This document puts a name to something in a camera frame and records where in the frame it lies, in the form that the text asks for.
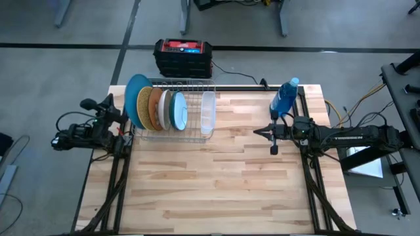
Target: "plate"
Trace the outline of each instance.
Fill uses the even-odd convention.
[[[134,75],[125,87],[125,111],[129,116],[131,122],[137,127],[144,129],[144,126],[140,122],[140,118],[137,113],[137,96],[144,87],[152,87],[153,84],[144,75]]]
[[[184,130],[188,121],[188,107],[184,95],[176,91],[171,98],[169,106],[169,118],[171,124],[177,130]]]
[[[157,131],[162,130],[158,116],[158,104],[161,96],[162,90],[160,88],[153,88],[149,96],[149,117],[153,127]]]
[[[147,130],[155,130],[149,116],[149,97],[152,87],[144,87],[137,96],[137,114],[140,122]]]
[[[171,120],[169,118],[169,105],[171,104],[171,91],[165,90],[160,96],[157,114],[159,116],[160,125],[164,130],[171,128]]]

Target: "white plate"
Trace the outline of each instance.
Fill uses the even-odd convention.
[[[186,100],[181,92],[177,92],[174,96],[175,104],[173,108],[173,118],[175,121],[175,128],[177,130],[184,130],[188,120],[188,108],[186,106]]]
[[[169,105],[171,104],[171,91],[165,90],[160,96],[157,114],[160,125],[164,130],[169,130],[171,120],[169,119]]]

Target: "red battery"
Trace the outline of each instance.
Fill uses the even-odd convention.
[[[160,73],[165,77],[211,77],[213,46],[207,42],[187,39],[160,39],[153,55]]]

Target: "plastic container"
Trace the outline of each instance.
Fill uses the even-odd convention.
[[[270,113],[278,111],[278,115],[289,112],[297,97],[298,78],[292,78],[290,82],[284,83],[277,91],[276,96],[270,104]]]
[[[201,100],[201,133],[210,134],[216,124],[216,94],[206,91]]]

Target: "blue plate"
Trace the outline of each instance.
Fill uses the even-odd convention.
[[[137,128],[144,129],[137,115],[137,96],[144,87],[152,87],[153,84],[144,75],[134,75],[125,87],[125,110]]]

